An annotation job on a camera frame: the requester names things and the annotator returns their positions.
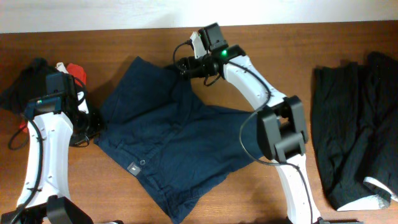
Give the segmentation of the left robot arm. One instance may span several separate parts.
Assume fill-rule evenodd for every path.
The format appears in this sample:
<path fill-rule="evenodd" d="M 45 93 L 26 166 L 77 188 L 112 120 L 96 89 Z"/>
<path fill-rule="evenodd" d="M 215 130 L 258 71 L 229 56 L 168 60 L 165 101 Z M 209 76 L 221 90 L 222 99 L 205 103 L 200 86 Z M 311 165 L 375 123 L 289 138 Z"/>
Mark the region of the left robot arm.
<path fill-rule="evenodd" d="M 98 109 L 86 100 L 83 82 L 56 72 L 45 77 L 45 92 L 28 101 L 24 118 L 29 156 L 24 186 L 14 211 L 1 223 L 84 223 L 93 220 L 70 199 L 68 150 L 86 147 L 104 129 Z"/>

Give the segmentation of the navy blue shorts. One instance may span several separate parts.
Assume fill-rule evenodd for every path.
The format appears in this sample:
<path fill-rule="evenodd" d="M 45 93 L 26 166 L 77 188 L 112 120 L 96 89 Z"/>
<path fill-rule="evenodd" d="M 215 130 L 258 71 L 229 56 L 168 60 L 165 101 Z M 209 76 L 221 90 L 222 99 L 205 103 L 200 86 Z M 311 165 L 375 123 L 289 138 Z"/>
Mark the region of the navy blue shorts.
<path fill-rule="evenodd" d="M 205 105 L 173 66 L 134 59 L 101 107 L 95 144 L 180 223 L 229 173 L 260 158 L 246 111 Z"/>

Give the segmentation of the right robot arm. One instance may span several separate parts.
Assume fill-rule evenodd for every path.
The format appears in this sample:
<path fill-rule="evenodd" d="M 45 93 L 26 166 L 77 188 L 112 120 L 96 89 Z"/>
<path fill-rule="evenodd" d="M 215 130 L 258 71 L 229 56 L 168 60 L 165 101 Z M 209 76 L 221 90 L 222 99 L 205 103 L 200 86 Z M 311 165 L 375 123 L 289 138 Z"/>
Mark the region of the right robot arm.
<path fill-rule="evenodd" d="M 275 167 L 287 203 L 289 223 L 326 223 L 310 188 L 305 145 L 308 132 L 303 105 L 297 96 L 276 90 L 254 67 L 243 49 L 223 45 L 209 49 L 187 40 L 194 55 L 173 63 L 187 78 L 223 78 L 236 87 L 254 111 L 257 143 L 265 156 L 262 164 Z"/>

